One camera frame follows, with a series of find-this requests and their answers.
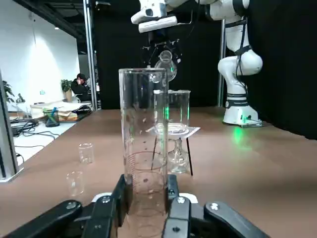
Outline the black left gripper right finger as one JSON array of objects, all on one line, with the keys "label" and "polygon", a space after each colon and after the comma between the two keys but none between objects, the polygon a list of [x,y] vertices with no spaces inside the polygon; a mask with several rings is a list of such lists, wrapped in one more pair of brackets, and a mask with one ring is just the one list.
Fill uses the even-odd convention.
[{"label": "black left gripper right finger", "polygon": [[207,202],[201,206],[180,195],[176,175],[168,175],[167,191],[169,212],[163,238],[269,237],[226,203]]}]

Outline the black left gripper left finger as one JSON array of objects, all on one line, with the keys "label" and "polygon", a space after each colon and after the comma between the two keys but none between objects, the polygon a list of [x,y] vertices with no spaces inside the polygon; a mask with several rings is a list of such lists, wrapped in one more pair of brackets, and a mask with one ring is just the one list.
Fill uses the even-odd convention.
[{"label": "black left gripper left finger", "polygon": [[5,235],[6,238],[116,238],[127,213],[124,175],[110,195],[87,206],[66,200]]}]

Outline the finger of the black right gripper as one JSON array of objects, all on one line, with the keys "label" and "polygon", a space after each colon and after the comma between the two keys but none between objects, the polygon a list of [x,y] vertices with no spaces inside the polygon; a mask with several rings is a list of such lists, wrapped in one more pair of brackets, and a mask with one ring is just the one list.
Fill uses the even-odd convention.
[{"label": "finger of the black right gripper", "polygon": [[181,63],[182,60],[182,50],[180,47],[180,40],[168,41],[165,45],[165,49],[170,51],[172,54],[172,61],[175,64]]},{"label": "finger of the black right gripper", "polygon": [[155,67],[159,60],[160,48],[156,43],[142,47],[142,64],[144,67]]}]

